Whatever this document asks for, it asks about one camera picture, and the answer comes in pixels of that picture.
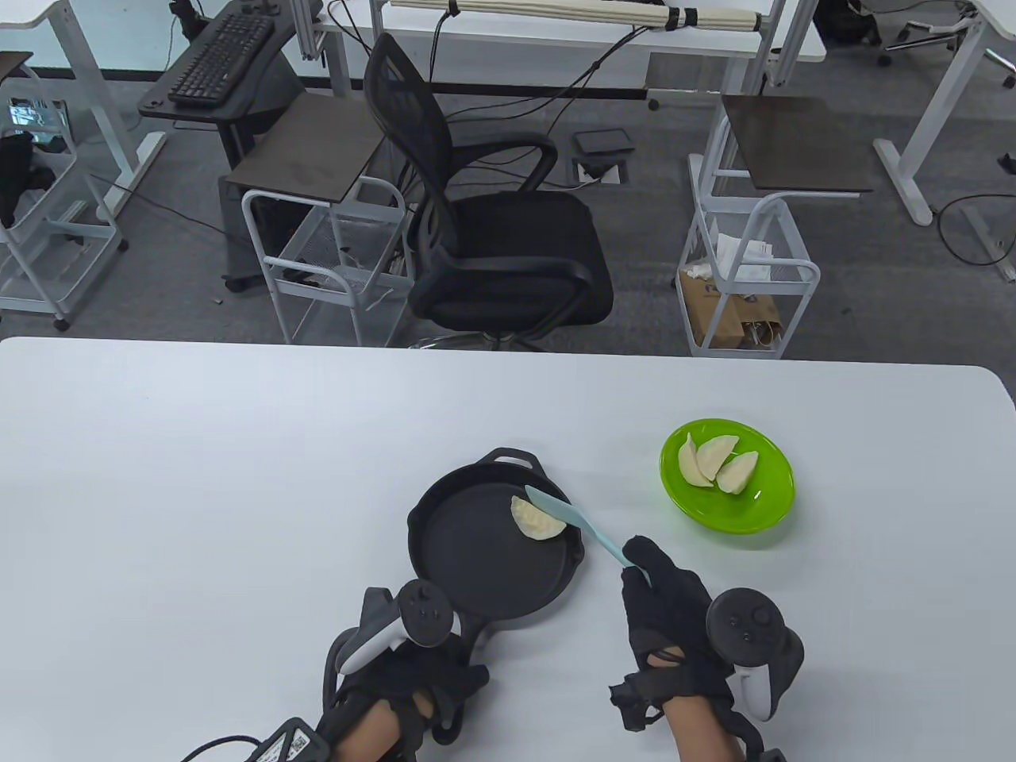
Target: hand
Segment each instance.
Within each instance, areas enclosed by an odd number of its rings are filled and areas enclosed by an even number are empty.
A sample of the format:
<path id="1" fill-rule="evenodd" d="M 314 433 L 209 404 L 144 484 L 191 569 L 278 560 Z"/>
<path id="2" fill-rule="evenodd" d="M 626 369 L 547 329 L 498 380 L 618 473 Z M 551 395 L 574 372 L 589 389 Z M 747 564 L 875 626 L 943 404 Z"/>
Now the hand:
<path id="1" fill-rule="evenodd" d="M 486 666 L 463 666 L 462 662 L 457 635 L 449 635 L 436 648 L 406 641 L 342 681 L 334 706 L 318 723 L 318 733 L 335 745 L 368 707 L 386 700 L 398 715 L 403 753 L 415 752 L 424 731 L 449 721 L 455 710 L 490 681 Z"/>
<path id="2" fill-rule="evenodd" d="M 640 567 L 621 573 L 628 639 L 639 669 L 684 663 L 694 676 L 699 695 L 729 695 L 726 678 L 734 668 L 709 643 L 705 615 L 712 597 L 702 580 L 695 572 L 675 566 L 647 537 L 629 539 L 624 554 Z M 649 582 L 641 569 L 649 575 Z"/>

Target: paper bag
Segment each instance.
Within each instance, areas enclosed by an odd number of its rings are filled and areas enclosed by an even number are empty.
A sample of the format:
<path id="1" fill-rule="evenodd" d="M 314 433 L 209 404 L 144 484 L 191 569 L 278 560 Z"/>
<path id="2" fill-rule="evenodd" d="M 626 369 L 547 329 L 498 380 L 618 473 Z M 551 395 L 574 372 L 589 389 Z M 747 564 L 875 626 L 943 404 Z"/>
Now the paper bag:
<path id="1" fill-rule="evenodd" d="M 688 307 L 688 318 L 692 324 L 695 343 L 702 345 L 705 332 L 719 302 L 719 292 L 712 280 L 702 280 L 691 277 L 684 271 L 680 273 L 681 291 L 685 295 L 685 305 Z M 709 346 L 716 350 L 736 350 L 745 340 L 745 329 L 741 327 L 741 319 L 734 309 L 734 300 L 727 302 L 726 309 L 719 318 L 716 334 Z"/>
<path id="2" fill-rule="evenodd" d="M 688 306 L 695 343 L 702 345 L 709 329 L 719 291 L 713 280 L 694 278 L 682 271 L 681 291 Z M 757 350 L 771 346 L 783 335 L 776 303 L 769 295 L 733 296 L 719 318 L 716 333 L 709 344 L 714 350 Z"/>

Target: green plastic plate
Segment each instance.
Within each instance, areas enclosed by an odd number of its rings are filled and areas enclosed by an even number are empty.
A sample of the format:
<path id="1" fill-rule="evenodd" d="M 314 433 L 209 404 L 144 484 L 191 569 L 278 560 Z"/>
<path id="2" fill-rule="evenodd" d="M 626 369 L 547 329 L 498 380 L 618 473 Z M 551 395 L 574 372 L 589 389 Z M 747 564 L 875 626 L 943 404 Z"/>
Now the green plastic plate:
<path id="1" fill-rule="evenodd" d="M 758 452 L 758 465 L 740 495 L 727 495 L 718 487 L 692 487 L 685 481 L 678 467 L 678 450 L 689 433 L 696 447 L 713 437 L 735 434 L 741 437 L 735 455 Z M 693 421 L 674 432 L 659 454 L 659 475 L 678 508 L 703 526 L 727 534 L 771 529 L 786 518 L 797 494 L 793 470 L 779 448 L 751 427 L 723 419 Z"/>

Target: black bag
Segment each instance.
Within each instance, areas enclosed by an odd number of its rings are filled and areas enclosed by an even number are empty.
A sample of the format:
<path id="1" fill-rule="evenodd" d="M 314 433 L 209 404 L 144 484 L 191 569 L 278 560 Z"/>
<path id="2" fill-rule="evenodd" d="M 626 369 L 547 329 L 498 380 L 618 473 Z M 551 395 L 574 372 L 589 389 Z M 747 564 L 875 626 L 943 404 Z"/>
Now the black bag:
<path id="1" fill-rule="evenodd" d="M 31 166 L 31 133 L 0 138 L 0 225 L 14 225 L 14 210 L 26 190 L 46 190 L 56 181 L 53 170 Z"/>
<path id="2" fill-rule="evenodd" d="M 860 0 L 819 0 L 815 26 L 826 45 L 882 45 L 878 22 Z"/>

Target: keyboard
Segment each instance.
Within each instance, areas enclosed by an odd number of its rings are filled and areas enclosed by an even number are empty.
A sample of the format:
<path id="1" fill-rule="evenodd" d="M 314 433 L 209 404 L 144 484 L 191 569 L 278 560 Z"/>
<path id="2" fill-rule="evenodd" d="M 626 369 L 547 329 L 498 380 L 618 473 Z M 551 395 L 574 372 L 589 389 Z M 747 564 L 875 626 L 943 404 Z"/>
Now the keyboard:
<path id="1" fill-rule="evenodd" d="M 275 22 L 265 16 L 231 13 L 224 17 L 173 84 L 170 101 L 199 109 L 221 106 L 274 29 Z"/>

